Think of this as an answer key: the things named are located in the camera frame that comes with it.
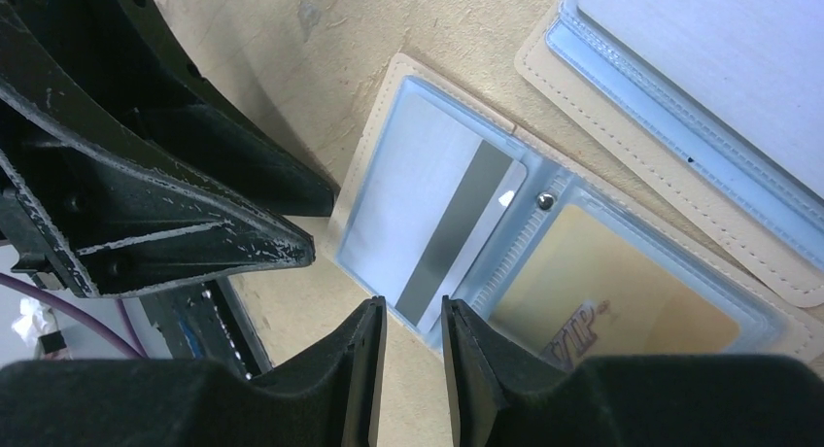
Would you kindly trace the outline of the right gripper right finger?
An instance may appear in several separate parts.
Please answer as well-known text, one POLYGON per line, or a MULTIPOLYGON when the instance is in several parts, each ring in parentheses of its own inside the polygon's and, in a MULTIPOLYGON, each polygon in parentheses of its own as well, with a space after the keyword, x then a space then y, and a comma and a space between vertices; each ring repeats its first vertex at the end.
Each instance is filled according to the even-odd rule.
POLYGON ((823 382, 775 355, 540 360, 464 301, 442 301, 458 446, 819 446, 823 382))

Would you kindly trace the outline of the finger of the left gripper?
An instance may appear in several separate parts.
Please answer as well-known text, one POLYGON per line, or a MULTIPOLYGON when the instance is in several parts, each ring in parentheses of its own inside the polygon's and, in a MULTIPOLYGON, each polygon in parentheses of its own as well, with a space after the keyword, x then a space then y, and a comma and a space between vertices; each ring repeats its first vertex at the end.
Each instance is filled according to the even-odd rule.
POLYGON ((83 298, 311 264, 312 236, 141 137, 115 0, 1 3, 1 235, 83 298))
POLYGON ((200 74, 154 0, 115 0, 124 30, 113 48, 141 137, 274 213, 327 217, 334 190, 272 140, 200 74))

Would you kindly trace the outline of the beige snap card holder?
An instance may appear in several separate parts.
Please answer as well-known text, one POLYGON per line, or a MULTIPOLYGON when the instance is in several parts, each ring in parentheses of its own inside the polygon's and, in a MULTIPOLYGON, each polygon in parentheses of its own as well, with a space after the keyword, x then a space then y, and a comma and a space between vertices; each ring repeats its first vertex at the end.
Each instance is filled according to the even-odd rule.
POLYGON ((823 367, 823 325, 766 286, 642 207, 609 182, 505 118, 423 63, 399 53, 388 64, 366 120, 324 238, 325 255, 367 292, 337 261, 369 164, 403 84, 413 81, 444 94, 482 121, 524 146, 526 180, 451 294, 434 303, 439 316, 432 330, 419 333, 389 304, 390 311, 435 352, 443 352, 441 302, 463 300, 488 325, 489 318, 560 212, 577 206, 606 225, 740 325, 740 335, 717 353, 775 354, 823 367))

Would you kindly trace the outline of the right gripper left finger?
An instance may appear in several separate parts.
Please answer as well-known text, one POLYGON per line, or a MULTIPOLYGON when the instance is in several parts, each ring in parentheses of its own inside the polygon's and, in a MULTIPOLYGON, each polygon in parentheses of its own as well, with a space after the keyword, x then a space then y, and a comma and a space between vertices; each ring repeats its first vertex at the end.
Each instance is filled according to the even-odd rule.
POLYGON ((372 446, 386 303, 250 380, 207 360, 24 361, 1 372, 5 446, 372 446))

